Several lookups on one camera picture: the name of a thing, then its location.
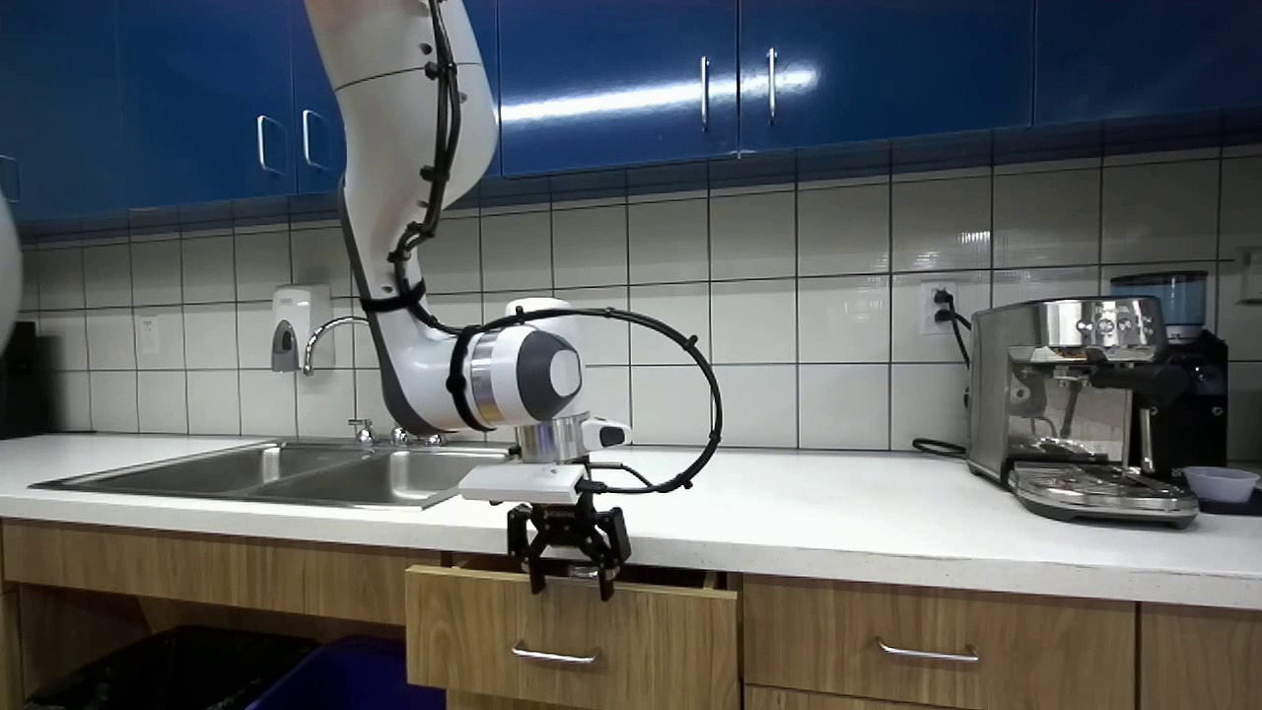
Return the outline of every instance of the espresso machine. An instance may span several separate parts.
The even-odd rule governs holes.
[[[1151,294],[1031,301],[976,314],[971,469],[1052,518],[1189,523],[1165,481],[1189,368]]]

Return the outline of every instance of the white countertop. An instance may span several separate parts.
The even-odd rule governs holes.
[[[374,549],[505,553],[505,505],[313,510],[49,491],[31,481],[255,447],[244,439],[14,439],[0,518]],[[624,455],[651,478],[689,455]],[[689,491],[624,505],[630,564],[918,587],[1140,600],[1262,610],[1262,518],[1115,527],[1026,511],[961,460],[897,455],[719,455]]]

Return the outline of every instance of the drawer handle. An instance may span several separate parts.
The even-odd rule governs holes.
[[[530,657],[530,662],[550,662],[550,668],[597,668],[600,662],[600,656],[554,656],[554,652],[538,652],[525,643],[513,643],[509,656]]]
[[[976,652],[950,656],[950,652],[897,645],[884,639],[877,645],[893,657],[950,662],[950,668],[978,668],[982,662],[982,656],[976,656]]]

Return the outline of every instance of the kitchen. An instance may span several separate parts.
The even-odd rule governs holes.
[[[491,64],[497,64],[495,80],[505,86],[505,105],[530,105],[534,86],[550,86],[550,80],[566,75],[556,64],[574,64],[566,56],[517,64],[517,50],[542,50],[538,39],[560,31],[542,14],[568,14],[568,22],[583,29],[577,9],[566,13],[566,0],[556,0],[556,13],[542,14],[513,5],[471,9],[474,22],[500,29],[500,39],[491,43]],[[777,5],[743,5],[755,18],[771,9]],[[775,132],[771,86],[755,81],[758,75],[771,75],[771,39],[758,36],[755,22],[743,22],[751,29],[744,39],[729,29],[738,18],[709,29],[689,14],[708,14],[713,5],[679,5],[679,29],[708,31],[662,31],[662,50],[676,50],[676,43],[689,50],[683,67],[666,69],[666,81],[676,75],[698,81],[698,93],[708,89],[704,105],[709,123],[687,125],[683,114],[704,123],[704,111],[666,105],[659,117],[645,123],[556,117],[556,125],[505,125],[500,167],[495,167],[491,180],[471,201],[449,207],[443,239],[425,243],[433,307],[447,319],[464,322],[497,314],[505,301],[556,290],[574,305],[651,310],[679,332],[698,334],[704,349],[713,357],[725,394],[725,451],[775,451],[784,455],[784,464],[798,464],[798,456],[813,455],[907,455],[913,439],[968,439],[968,368],[960,361],[950,332],[934,322],[934,288],[950,288],[960,310],[976,314],[1031,294],[1105,294],[1109,276],[1115,270],[1202,267],[1211,270],[1207,328],[1231,344],[1227,456],[1241,464],[1262,460],[1262,307],[1248,305],[1257,288],[1252,264],[1262,249],[1262,146],[1257,123],[1252,123],[1252,111],[1257,111],[1257,75],[1239,69],[1262,64],[1239,64],[1236,80],[1227,69],[1215,75],[1215,64],[1199,56],[1195,31],[1189,31],[1189,43],[1169,43],[1149,56],[1140,50],[1145,39],[1138,39],[1138,56],[1157,64],[1145,81],[1145,75],[1130,75],[1140,67],[1130,67],[1130,60],[1111,60],[1109,50],[1109,29],[1130,29],[1120,22],[1130,5],[1115,5],[1115,14],[1098,9],[1098,14],[1088,14],[1091,22],[1073,14],[1091,9],[1043,9],[1043,43],[1026,36],[1031,14],[1015,14],[1015,9],[1017,5],[985,13],[990,22],[978,22],[978,36],[944,47],[948,60],[971,56],[971,43],[999,56],[948,64],[940,50],[914,47],[928,36],[907,31],[904,43],[893,47],[904,47],[914,64],[888,67],[893,75],[861,75],[856,81],[863,93],[835,89],[831,75],[821,69],[815,93],[869,103],[869,123],[863,114],[856,123],[831,114],[798,125],[793,111],[813,93],[789,93],[789,86],[798,86],[789,81],[783,93],[783,123],[789,128]],[[136,117],[129,103],[123,103],[136,100],[146,105],[153,93],[175,89],[175,80],[149,80],[153,93],[146,81],[123,81],[129,67],[142,69],[146,64],[146,56],[136,50],[153,47],[100,31],[120,22],[120,31],[149,39],[149,31],[175,22],[178,13],[205,9],[175,5],[169,14],[149,14],[123,0],[120,9],[95,5],[92,13],[102,14],[71,22],[81,31],[75,47],[82,50],[81,67],[71,47],[60,43],[42,50],[69,50],[63,64],[4,60],[0,75],[14,80],[15,67],[49,67],[69,80],[82,67],[120,67],[110,69],[110,81],[71,81],[71,100],[49,93],[49,111],[31,111],[60,125],[54,140],[69,140],[69,151],[116,151],[86,152],[86,163],[75,157],[81,169],[69,178],[69,193],[86,193],[86,184],[102,178],[110,178],[108,184],[116,193],[92,193],[81,206],[63,206],[63,218],[54,197],[36,197],[41,169],[49,167],[19,163],[19,169],[10,169],[19,174],[15,180],[24,190],[10,190],[4,180],[10,193],[24,193],[15,201],[29,276],[19,307],[24,319],[36,319],[54,344],[54,431],[351,439],[349,419],[370,419],[380,431],[391,431],[380,357],[362,319],[357,319],[361,301],[338,243],[338,218],[326,201],[326,174],[334,174],[334,167],[317,169],[334,163],[334,151],[326,157],[313,151],[317,167],[286,178],[288,184],[241,178],[263,184],[228,193],[224,201],[220,184],[188,169],[198,167],[198,152],[183,157],[183,151],[198,146],[169,146],[178,132],[163,125],[163,114]],[[593,18],[600,31],[593,36],[638,29],[620,13],[629,9],[600,9],[600,18]],[[950,14],[930,14],[923,18],[923,31],[944,22],[944,36],[960,36],[960,22],[971,18],[971,13],[955,14],[955,22]],[[1257,18],[1257,13],[1227,13],[1227,18],[1170,13],[1170,18],[1151,18],[1149,31],[1151,43],[1159,43],[1170,29],[1202,22],[1227,31],[1248,18]],[[1102,29],[1098,43],[1077,36],[1077,43],[1065,47],[1065,31],[1080,22]],[[806,31],[802,14],[798,22],[784,18],[784,31],[789,39],[802,31],[808,47],[815,39]],[[777,39],[784,69],[798,67],[789,39]],[[300,39],[288,39],[286,47],[291,67],[300,67],[304,56],[307,64],[317,60]],[[1026,60],[1032,47],[1044,47],[1048,56],[1038,69]],[[755,89],[751,100],[743,93],[743,103],[725,89],[738,81],[733,67],[744,69]],[[884,80],[918,89],[881,103]],[[940,111],[950,103],[940,89],[971,86],[982,89],[982,100],[968,93],[976,114]],[[95,128],[116,128],[120,140],[60,123],[54,105],[95,100],[100,105],[123,103],[95,123]],[[203,105],[205,100],[188,103],[188,111],[175,111],[169,123],[187,123],[188,114],[203,123]],[[255,114],[262,111],[234,117],[244,125],[249,169],[255,169]],[[334,111],[271,114],[286,125],[276,128],[263,123],[262,132],[263,140],[271,136],[271,146],[282,132],[291,140],[288,167],[307,167],[295,136],[304,125],[317,132],[317,114],[322,114],[326,132],[334,132]],[[146,151],[127,140],[136,132],[153,136],[163,163],[136,157],[153,167],[153,174],[137,174],[136,184],[127,184],[116,167],[129,167],[129,151]],[[203,152],[234,152],[217,146],[224,132],[228,128],[213,128],[213,140],[203,146]],[[333,310],[349,319],[349,328],[326,332],[319,344],[319,368],[313,376],[271,369],[271,290],[282,284],[326,284]],[[708,440],[709,411],[704,380],[659,338],[600,322],[583,332],[583,355],[583,394],[593,411],[629,420],[638,447],[676,451]]]

